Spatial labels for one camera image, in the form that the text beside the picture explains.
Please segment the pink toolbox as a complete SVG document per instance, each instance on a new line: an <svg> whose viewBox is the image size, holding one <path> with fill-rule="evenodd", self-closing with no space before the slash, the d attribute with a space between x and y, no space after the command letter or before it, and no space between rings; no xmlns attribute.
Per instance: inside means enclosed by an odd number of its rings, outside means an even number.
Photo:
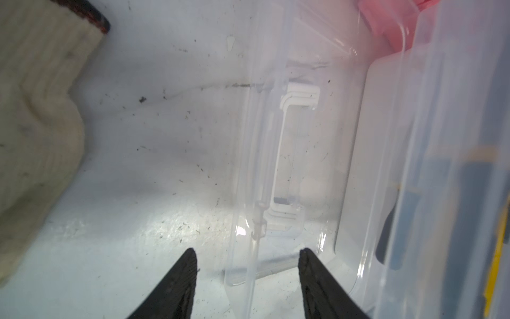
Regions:
<svg viewBox="0 0 510 319"><path fill-rule="evenodd" d="M358 8L374 36L384 36L395 52L429 43L439 1L361 0Z"/></svg>

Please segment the clear white toolbox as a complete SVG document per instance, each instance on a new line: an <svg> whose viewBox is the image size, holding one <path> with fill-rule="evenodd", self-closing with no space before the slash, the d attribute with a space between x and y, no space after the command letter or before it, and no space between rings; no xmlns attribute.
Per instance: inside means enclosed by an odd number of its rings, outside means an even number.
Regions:
<svg viewBox="0 0 510 319"><path fill-rule="evenodd" d="M305 318L309 248L369 318L448 318L442 286L460 172L494 147L459 314L509 169L509 2L439 1L429 43L395 52L358 1L255 1L224 284L235 318ZM509 317L509 209L486 318Z"/></svg>

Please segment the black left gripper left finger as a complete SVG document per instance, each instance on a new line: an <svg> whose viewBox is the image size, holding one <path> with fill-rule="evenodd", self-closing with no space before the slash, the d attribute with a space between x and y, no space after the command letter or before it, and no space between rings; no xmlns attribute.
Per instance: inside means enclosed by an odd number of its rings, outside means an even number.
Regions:
<svg viewBox="0 0 510 319"><path fill-rule="evenodd" d="M188 248L128 318L190 319L197 274L196 252Z"/></svg>

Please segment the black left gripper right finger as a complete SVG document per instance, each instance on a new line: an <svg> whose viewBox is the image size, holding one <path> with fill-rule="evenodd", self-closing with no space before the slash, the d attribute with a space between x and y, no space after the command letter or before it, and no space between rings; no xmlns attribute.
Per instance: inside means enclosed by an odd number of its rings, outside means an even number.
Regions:
<svg viewBox="0 0 510 319"><path fill-rule="evenodd" d="M309 248L300 251L298 272L306 319L368 319Z"/></svg>

